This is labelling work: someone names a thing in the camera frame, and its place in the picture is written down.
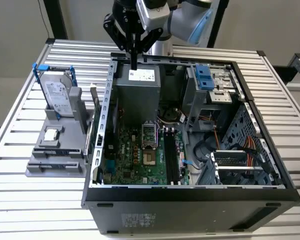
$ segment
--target metal chassis frame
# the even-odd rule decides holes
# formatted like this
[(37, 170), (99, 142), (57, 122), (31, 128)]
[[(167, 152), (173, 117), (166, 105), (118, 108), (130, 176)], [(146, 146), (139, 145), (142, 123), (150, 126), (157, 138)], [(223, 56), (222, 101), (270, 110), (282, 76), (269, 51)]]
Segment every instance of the metal chassis frame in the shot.
[[(107, 87), (105, 91), (111, 90), (111, 82), (113, 80), (114, 74), (116, 72), (117, 64), (116, 62), (127, 62), (129, 60), (125, 55), (122, 54), (112, 54), (112, 60), (110, 61), (109, 74), (107, 76)], [(139, 59), (138, 62), (144, 62), (147, 64), (158, 64), (162, 62), (165, 64), (178, 64), (184, 66), (190, 66), (195, 64), (195, 62), (206, 63), (211, 62), (211, 60), (204, 59), (188, 59), (180, 57), (157, 57), (157, 56), (144, 56), (143, 59)], [(252, 112), (255, 114), (255, 118), (259, 123), (261, 130), (261, 135), (268, 144), (268, 147), (273, 155), (273, 158), (277, 164), (277, 167), (281, 173), (281, 177), (286, 183), (286, 189), (272, 189), (271, 191), (267, 189), (243, 189), (240, 187), (226, 188), (220, 190), (215, 185), (206, 188), (193, 188), (187, 189), (185, 187), (169, 186), (169, 188), (157, 188), (149, 186), (149, 188), (127, 188), (127, 187), (116, 187), (110, 188), (102, 185), (95, 187), (92, 184), (93, 170), (96, 169), (101, 164), (100, 157), (102, 153), (102, 146), (104, 144), (104, 139), (102, 139), (101, 145), (96, 145), (96, 149), (93, 154), (91, 171), (87, 172), (85, 179), (85, 185), (82, 197), (82, 206), (94, 206), (99, 202), (103, 203), (113, 203), (113, 202), (135, 202), (135, 201), (145, 201), (145, 202), (184, 202), (184, 201), (269, 201), (269, 199), (275, 201), (288, 201), (288, 202), (300, 202), (300, 196), (294, 187), (294, 184), (289, 176), (287, 169), (285, 168), (280, 155), (269, 135), (269, 132), (262, 120), (262, 117), (257, 110), (252, 94), (241, 75), (236, 62), (231, 61), (214, 61), (216, 64), (230, 64), (236, 71), (236, 76), (239, 79), (241, 88), (245, 93), (245, 100), (249, 103)], [(107, 107), (102, 108), (101, 115), (106, 115), (108, 113)], [(99, 122), (100, 134), (104, 134), (105, 129), (100, 128), (104, 126), (106, 119)]]

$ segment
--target green circuit board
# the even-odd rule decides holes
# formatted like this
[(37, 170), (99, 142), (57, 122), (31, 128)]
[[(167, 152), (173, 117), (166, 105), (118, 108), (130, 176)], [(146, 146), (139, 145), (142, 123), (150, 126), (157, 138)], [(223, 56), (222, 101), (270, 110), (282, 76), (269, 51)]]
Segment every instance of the green circuit board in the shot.
[[(177, 145), (183, 148), (181, 133), (175, 135)], [(145, 154), (151, 151), (151, 165), (144, 160)], [(180, 179), (182, 185), (188, 185), (188, 172)], [(142, 149), (142, 129), (121, 127), (118, 136), (117, 158), (115, 171), (112, 172), (113, 185), (166, 185), (167, 172), (165, 161), (164, 138), (162, 131), (158, 131), (158, 145), (155, 150)]]

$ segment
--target label sticker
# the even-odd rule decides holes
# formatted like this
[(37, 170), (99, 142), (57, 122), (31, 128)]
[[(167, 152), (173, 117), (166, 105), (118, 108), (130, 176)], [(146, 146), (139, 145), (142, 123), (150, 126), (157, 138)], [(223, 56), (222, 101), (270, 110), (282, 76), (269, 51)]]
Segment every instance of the label sticker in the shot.
[(184, 123), (185, 119), (186, 119), (186, 116), (182, 113), (181, 117), (180, 117), (180, 122)]
[(155, 213), (122, 213), (122, 226), (124, 228), (148, 228), (154, 227)]
[(44, 84), (54, 110), (61, 116), (73, 116), (65, 85), (53, 81), (46, 81)]
[(155, 81), (155, 70), (153, 69), (138, 69), (129, 70), (129, 80), (130, 81)]

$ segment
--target white label on case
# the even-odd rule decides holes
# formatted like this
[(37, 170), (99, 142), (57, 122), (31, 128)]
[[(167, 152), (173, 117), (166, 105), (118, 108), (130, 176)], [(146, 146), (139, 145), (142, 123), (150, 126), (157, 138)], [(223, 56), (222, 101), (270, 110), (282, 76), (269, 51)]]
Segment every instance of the white label on case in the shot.
[(155, 81), (155, 70), (153, 69), (138, 69), (129, 70), (129, 80), (130, 81)]

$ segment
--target circuit chip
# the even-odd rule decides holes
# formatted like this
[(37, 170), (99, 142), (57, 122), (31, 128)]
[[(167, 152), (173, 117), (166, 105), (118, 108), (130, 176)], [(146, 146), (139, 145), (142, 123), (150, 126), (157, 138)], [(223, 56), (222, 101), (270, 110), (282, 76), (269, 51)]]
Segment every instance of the circuit chip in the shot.
[(144, 150), (142, 152), (143, 165), (156, 165), (156, 151), (155, 150)]
[(131, 178), (131, 172), (129, 172), (129, 171), (124, 171), (124, 172), (123, 172), (123, 177), (124, 177), (125, 179)]

